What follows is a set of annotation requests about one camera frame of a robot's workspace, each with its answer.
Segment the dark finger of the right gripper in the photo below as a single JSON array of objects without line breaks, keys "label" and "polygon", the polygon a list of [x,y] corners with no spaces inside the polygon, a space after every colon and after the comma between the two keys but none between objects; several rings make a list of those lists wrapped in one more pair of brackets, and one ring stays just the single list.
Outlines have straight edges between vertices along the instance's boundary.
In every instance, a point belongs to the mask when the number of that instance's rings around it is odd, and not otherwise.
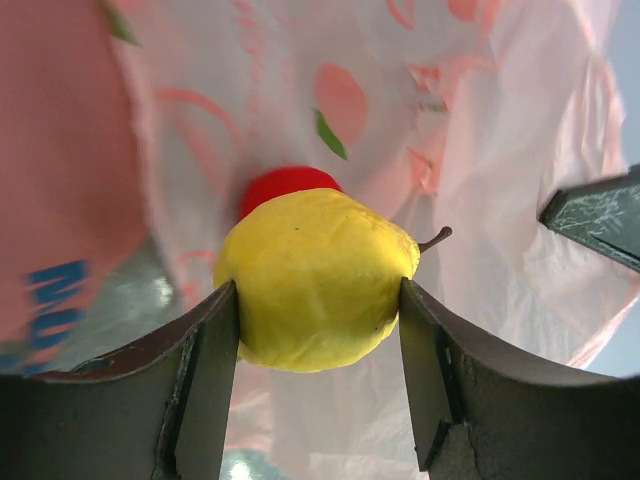
[{"label": "dark finger of the right gripper", "polygon": [[539,222],[634,272],[639,271],[639,167],[558,190]]}]

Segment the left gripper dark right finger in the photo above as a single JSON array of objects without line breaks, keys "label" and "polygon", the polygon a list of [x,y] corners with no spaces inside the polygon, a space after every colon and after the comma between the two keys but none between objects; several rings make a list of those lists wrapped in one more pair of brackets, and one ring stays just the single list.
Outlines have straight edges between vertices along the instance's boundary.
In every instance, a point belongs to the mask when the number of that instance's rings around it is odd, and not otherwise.
[{"label": "left gripper dark right finger", "polygon": [[399,333],[419,469],[433,479],[635,479],[639,381],[555,363],[404,280]]}]

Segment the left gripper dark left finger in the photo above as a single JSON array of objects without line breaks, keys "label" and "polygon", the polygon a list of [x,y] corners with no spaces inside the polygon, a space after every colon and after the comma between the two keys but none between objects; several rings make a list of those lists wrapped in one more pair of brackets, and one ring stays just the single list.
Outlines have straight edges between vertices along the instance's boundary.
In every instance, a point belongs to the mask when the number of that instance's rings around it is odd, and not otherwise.
[{"label": "left gripper dark left finger", "polygon": [[5,479],[215,479],[239,345],[236,287],[70,372],[1,379]]}]

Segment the pink plastic bag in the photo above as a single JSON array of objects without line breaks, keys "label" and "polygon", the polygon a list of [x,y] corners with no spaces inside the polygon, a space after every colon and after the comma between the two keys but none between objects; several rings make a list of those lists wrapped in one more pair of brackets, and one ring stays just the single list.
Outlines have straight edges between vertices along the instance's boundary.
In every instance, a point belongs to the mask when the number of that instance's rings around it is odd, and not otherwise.
[{"label": "pink plastic bag", "polygon": [[415,237],[418,282],[502,339],[589,365],[639,277],[543,227],[556,190],[621,174],[615,1],[116,1],[152,244],[108,342],[211,288],[249,179],[329,173]]}]

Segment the red apple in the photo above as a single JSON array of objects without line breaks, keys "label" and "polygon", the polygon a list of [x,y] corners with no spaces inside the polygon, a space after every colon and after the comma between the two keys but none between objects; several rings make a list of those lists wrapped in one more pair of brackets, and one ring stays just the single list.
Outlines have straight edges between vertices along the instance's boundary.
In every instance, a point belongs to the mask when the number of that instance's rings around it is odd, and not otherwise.
[{"label": "red apple", "polygon": [[273,198],[317,188],[342,191],[329,174],[314,167],[294,165],[275,168],[248,183],[241,198],[238,219],[242,220],[255,208]]}]

